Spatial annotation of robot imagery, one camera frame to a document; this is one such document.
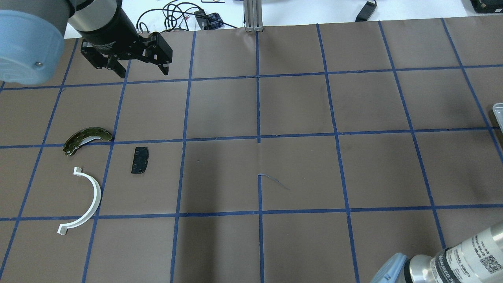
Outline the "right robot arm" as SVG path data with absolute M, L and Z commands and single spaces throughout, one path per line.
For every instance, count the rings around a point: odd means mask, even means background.
M 393 255 L 372 283 L 501 283 L 503 224 L 499 222 L 435 256 Z

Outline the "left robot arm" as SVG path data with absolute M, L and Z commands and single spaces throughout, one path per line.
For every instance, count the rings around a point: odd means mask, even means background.
M 96 69 L 126 70 L 121 60 L 152 63 L 169 73 L 173 50 L 159 32 L 137 33 L 120 0 L 2 0 L 1 81 L 22 85 L 47 82 L 64 50 L 70 24 L 82 36 L 81 54 Z

